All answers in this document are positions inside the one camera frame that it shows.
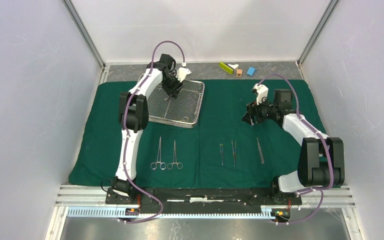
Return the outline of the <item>pointed steel tweezers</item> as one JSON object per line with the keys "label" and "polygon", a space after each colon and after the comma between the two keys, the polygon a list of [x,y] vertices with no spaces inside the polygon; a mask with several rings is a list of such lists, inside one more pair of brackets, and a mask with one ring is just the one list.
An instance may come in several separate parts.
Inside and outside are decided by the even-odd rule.
{"label": "pointed steel tweezers", "polygon": [[232,157],[233,157],[233,166],[236,167],[236,159],[237,159],[237,142],[233,139],[231,140],[232,147]]}

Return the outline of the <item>green surgical cloth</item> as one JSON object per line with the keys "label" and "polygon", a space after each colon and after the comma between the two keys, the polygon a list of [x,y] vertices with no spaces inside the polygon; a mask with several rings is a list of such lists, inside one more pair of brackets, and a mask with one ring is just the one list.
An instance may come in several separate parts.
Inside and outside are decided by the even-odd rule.
{"label": "green surgical cloth", "polygon": [[[155,188],[265,188],[276,176],[298,167],[300,144],[274,121],[256,125],[242,121],[246,105],[255,99],[254,80],[211,79],[205,89],[197,125],[183,128],[150,122],[137,154],[135,182]],[[118,121],[119,95],[134,83],[107,82],[97,88],[77,161],[69,174],[72,185],[109,185],[118,169],[122,133]],[[162,161],[173,160],[174,141],[182,169],[157,168],[159,138]],[[261,164],[257,138],[264,164]],[[231,141],[236,141],[236,166]],[[223,144],[224,166],[221,165]]]}

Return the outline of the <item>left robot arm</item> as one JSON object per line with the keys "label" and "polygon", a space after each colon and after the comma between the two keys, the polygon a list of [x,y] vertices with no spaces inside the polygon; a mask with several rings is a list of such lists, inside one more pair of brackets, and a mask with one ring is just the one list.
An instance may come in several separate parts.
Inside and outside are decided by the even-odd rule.
{"label": "left robot arm", "polygon": [[163,53],[158,61],[151,61],[147,65],[145,73],[133,88],[119,95],[121,152],[115,177],[107,190],[107,204],[131,204],[137,198],[137,156],[141,136],[149,123],[148,98],[159,84],[169,97],[177,97],[184,83],[176,77],[175,67],[175,59]]}

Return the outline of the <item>blue small block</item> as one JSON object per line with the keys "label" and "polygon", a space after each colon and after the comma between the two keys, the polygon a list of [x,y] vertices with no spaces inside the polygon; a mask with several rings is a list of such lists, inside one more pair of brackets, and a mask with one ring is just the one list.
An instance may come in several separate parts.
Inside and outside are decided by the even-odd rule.
{"label": "blue small block", "polygon": [[249,77],[252,77],[256,72],[256,69],[254,67],[249,67],[246,74],[249,76]]}

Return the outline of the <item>brown wooden cube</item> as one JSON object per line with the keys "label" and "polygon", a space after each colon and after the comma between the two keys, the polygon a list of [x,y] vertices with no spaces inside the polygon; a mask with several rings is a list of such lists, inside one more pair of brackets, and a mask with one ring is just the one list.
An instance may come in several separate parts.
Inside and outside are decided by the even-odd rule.
{"label": "brown wooden cube", "polygon": [[236,77],[242,77],[243,76],[243,70],[242,69],[236,69],[236,72],[235,72],[235,75]]}

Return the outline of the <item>steel forceps with ring handles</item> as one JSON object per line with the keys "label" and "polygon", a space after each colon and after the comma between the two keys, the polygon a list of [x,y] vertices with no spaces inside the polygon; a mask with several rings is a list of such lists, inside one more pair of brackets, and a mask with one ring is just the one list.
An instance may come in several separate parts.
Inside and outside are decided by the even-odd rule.
{"label": "steel forceps with ring handles", "polygon": [[161,170],[165,170],[167,168],[167,164],[162,161],[162,137],[161,136],[159,137],[159,141],[158,141],[156,161],[152,162],[150,164],[150,167],[152,170],[156,170],[157,168]]}

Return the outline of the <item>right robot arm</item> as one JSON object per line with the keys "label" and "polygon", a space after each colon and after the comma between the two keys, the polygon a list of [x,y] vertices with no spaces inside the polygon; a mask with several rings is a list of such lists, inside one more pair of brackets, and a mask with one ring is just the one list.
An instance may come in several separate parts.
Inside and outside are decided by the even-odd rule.
{"label": "right robot arm", "polygon": [[256,99],[247,104],[242,121],[253,126],[272,120],[300,145],[297,169],[274,177],[266,197],[282,204],[291,196],[342,186],[345,182],[342,139],[322,133],[300,113],[299,107],[293,107],[292,100],[297,98],[294,90],[276,89],[273,102],[268,100],[269,89],[263,84],[256,84],[252,92]]}

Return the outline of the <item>metal mesh instrument tray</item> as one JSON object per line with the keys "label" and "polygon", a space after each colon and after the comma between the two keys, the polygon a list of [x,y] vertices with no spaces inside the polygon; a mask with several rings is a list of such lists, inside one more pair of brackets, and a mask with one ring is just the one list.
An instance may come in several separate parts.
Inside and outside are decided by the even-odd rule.
{"label": "metal mesh instrument tray", "polygon": [[158,84],[147,97],[148,120],[181,128],[194,128],[197,125],[203,102],[205,84],[202,81],[185,80],[177,98],[165,101],[168,97]]}

